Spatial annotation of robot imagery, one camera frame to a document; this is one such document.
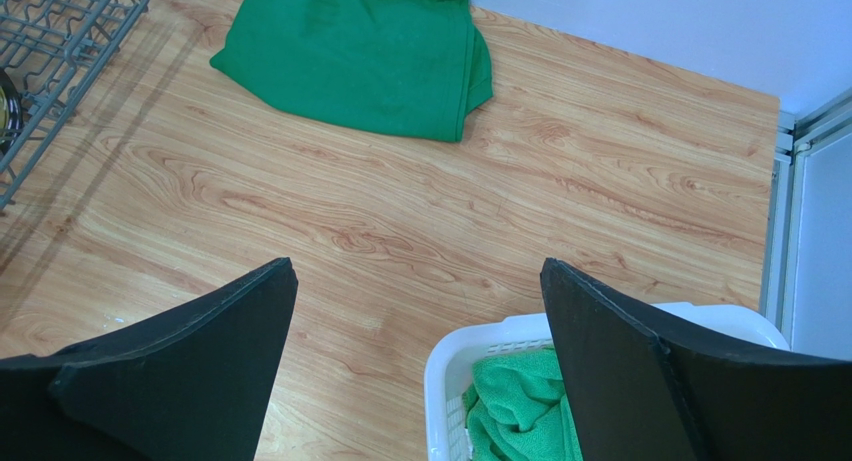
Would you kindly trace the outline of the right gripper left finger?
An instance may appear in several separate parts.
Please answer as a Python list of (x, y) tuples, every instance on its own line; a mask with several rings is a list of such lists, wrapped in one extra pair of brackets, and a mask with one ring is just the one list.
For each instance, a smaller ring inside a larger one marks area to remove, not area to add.
[(117, 331), (1, 362), (5, 460), (251, 460), (290, 327), (287, 258)]

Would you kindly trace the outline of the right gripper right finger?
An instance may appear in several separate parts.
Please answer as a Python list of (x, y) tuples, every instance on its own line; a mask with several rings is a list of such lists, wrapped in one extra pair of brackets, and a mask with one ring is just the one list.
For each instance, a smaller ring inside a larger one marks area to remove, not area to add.
[(847, 460), (851, 365), (719, 333), (547, 259), (543, 302), (586, 460)]

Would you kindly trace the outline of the yellow patterned small plate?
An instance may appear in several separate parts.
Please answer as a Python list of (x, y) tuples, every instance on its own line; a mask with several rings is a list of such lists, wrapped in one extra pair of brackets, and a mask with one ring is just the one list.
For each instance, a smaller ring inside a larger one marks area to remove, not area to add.
[(1, 153), (5, 156), (24, 128), (22, 97), (12, 79), (1, 70)]

